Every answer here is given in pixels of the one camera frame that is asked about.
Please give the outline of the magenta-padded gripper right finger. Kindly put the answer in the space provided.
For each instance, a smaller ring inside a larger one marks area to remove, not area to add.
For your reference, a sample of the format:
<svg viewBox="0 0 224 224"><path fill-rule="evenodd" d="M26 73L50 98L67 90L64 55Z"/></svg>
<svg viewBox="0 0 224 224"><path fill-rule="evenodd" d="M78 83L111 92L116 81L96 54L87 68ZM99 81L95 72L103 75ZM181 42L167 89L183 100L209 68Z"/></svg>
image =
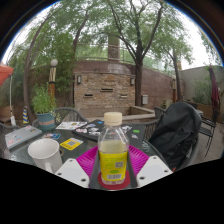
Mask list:
<svg viewBox="0 0 224 224"><path fill-rule="evenodd" d="M130 146L129 156L138 188L172 174L169 167L156 155L148 156Z"/></svg>

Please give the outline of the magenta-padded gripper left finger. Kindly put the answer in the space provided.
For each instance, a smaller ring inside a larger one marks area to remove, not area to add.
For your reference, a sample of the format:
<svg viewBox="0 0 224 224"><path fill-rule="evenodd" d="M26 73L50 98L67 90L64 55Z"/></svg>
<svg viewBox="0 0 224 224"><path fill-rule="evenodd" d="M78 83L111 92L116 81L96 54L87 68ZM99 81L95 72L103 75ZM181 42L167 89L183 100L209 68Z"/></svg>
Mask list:
<svg viewBox="0 0 224 224"><path fill-rule="evenodd" d="M98 147L95 146L77 159L69 158L56 175L84 188L94 188L98 176Z"/></svg>

